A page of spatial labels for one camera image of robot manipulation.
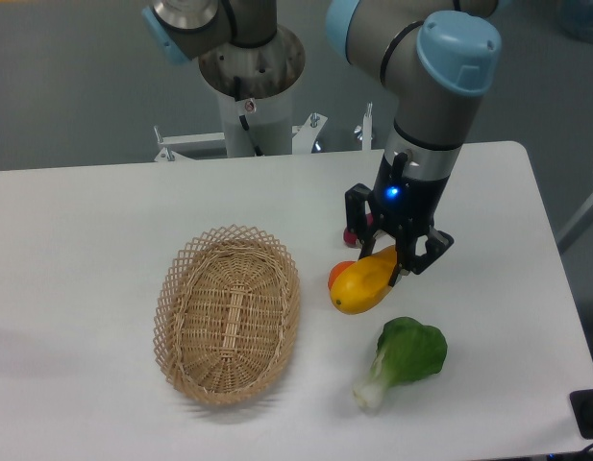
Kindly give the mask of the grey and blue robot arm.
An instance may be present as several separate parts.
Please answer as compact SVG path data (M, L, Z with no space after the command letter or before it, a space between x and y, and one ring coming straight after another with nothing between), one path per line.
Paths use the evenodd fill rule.
M349 64L398 98L375 184L346 192L346 229L372 254L378 234L396 254L388 283L424 272L453 244L434 213L482 97L502 40L498 1L333 1L326 36ZM291 109L280 101L301 78L305 52L273 1L152 1L143 19L174 62L198 61L226 102L232 157L287 154Z

